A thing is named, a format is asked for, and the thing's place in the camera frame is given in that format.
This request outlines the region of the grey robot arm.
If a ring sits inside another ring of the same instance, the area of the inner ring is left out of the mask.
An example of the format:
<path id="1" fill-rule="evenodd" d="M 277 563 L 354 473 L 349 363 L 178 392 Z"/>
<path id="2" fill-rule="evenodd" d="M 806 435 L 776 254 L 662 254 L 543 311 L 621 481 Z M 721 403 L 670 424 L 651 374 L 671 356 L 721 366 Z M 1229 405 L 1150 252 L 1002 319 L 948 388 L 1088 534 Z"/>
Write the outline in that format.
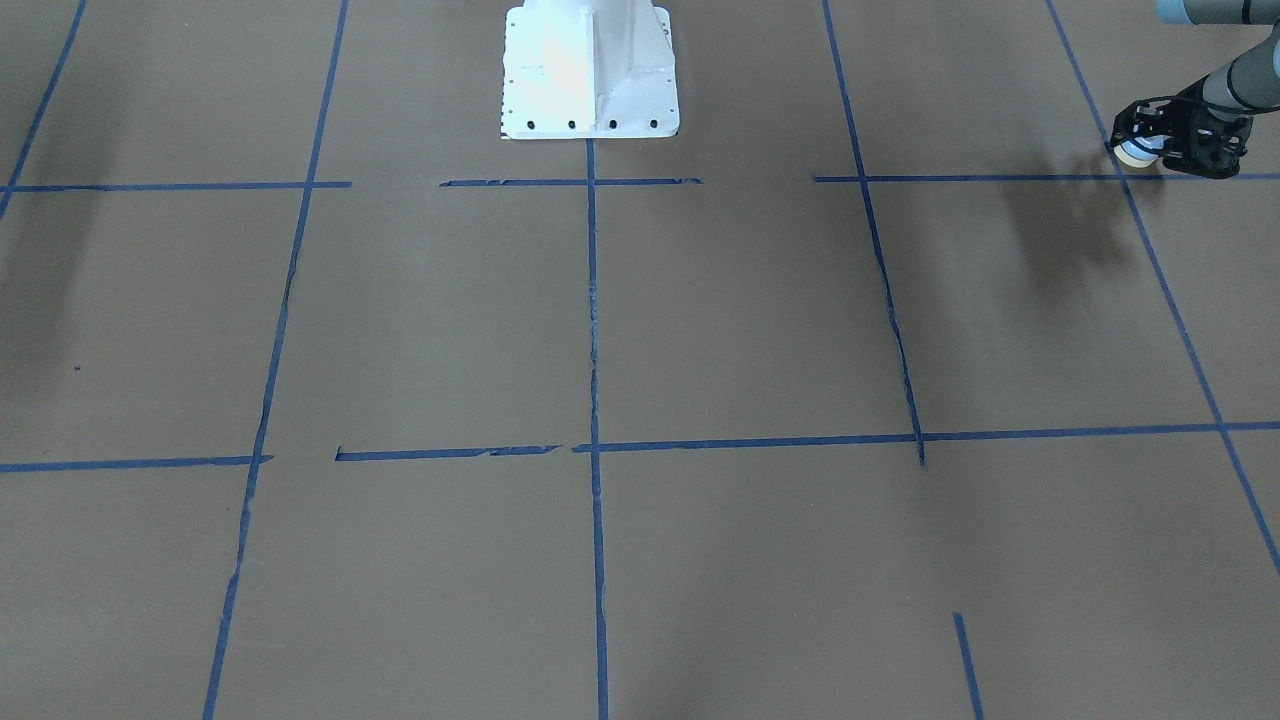
<path id="1" fill-rule="evenodd" d="M 1125 167 L 1165 169 L 1212 181 L 1234 178 L 1254 118 L 1277 111 L 1276 1 L 1157 1 L 1156 15 L 1184 26 L 1267 26 L 1268 36 L 1180 92 L 1123 109 L 1108 147 Z"/>

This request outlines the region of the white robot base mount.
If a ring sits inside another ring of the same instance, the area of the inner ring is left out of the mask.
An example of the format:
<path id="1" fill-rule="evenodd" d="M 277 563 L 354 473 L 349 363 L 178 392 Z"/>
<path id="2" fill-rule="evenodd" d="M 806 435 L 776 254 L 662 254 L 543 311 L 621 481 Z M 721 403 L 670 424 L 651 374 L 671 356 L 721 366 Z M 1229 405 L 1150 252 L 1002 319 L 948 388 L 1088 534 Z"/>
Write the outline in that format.
<path id="1" fill-rule="evenodd" d="M 524 1 L 504 18 L 500 136 L 678 133 L 671 14 L 652 1 Z"/>

